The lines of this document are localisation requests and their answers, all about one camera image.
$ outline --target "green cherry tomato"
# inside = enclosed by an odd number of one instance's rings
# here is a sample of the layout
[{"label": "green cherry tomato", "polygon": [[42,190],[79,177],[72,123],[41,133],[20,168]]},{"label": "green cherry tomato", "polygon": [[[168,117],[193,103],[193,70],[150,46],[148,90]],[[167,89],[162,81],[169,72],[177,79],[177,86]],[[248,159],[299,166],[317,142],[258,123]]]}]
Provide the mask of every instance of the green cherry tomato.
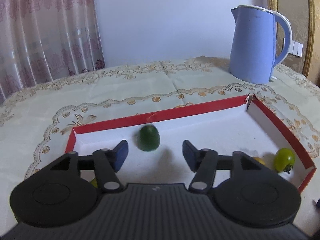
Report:
[{"label": "green cherry tomato", "polygon": [[142,127],[137,136],[138,148],[145,152],[157,149],[160,145],[160,135],[154,125]]},{"label": "green cherry tomato", "polygon": [[277,172],[287,172],[290,174],[290,170],[293,168],[295,162],[295,156],[290,149],[281,148],[277,151],[274,164]]}]

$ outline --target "sheer curtain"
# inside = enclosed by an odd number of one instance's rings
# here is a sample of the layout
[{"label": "sheer curtain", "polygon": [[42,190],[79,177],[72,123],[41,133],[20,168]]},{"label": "sheer curtain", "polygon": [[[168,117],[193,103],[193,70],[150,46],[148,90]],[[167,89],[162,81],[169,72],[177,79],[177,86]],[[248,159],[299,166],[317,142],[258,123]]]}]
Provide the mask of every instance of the sheer curtain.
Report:
[{"label": "sheer curtain", "polygon": [[0,104],[25,87],[101,68],[94,0],[0,0]]}]

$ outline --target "lace tablecloth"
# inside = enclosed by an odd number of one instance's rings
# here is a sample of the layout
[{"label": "lace tablecloth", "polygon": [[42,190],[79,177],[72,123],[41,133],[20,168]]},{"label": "lace tablecloth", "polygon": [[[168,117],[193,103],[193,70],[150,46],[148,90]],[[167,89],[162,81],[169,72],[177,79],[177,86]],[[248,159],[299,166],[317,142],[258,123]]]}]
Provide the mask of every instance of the lace tablecloth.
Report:
[{"label": "lace tablecloth", "polygon": [[[274,76],[253,85],[229,74],[227,59],[198,57],[103,69],[15,93],[0,108],[0,235],[16,223],[8,201],[12,189],[64,153],[72,127],[90,122],[254,93],[318,166],[320,89],[282,64]],[[294,222],[308,234],[320,227],[319,183],[316,171]]]}]

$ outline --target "white wall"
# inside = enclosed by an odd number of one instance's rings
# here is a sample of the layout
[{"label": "white wall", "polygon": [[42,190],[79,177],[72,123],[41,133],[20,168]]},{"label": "white wall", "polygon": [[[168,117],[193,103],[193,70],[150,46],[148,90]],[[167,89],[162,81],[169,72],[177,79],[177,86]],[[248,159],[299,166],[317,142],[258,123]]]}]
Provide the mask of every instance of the white wall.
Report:
[{"label": "white wall", "polygon": [[205,55],[229,57],[239,4],[267,0],[95,0],[107,67]]}]

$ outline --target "yellow cherry tomato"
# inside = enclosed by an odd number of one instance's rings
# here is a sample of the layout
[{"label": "yellow cherry tomato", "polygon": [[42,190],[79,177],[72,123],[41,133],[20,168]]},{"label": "yellow cherry tomato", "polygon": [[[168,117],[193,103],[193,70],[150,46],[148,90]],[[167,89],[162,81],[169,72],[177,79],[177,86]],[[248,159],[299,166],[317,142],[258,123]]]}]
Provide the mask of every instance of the yellow cherry tomato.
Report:
[{"label": "yellow cherry tomato", "polygon": [[90,182],[94,187],[98,187],[98,184],[97,184],[97,179],[94,178],[93,180],[91,180]]},{"label": "yellow cherry tomato", "polygon": [[259,157],[252,157],[252,158],[254,158],[257,162],[261,163],[262,165],[266,166],[266,163],[261,158],[259,158]]}]

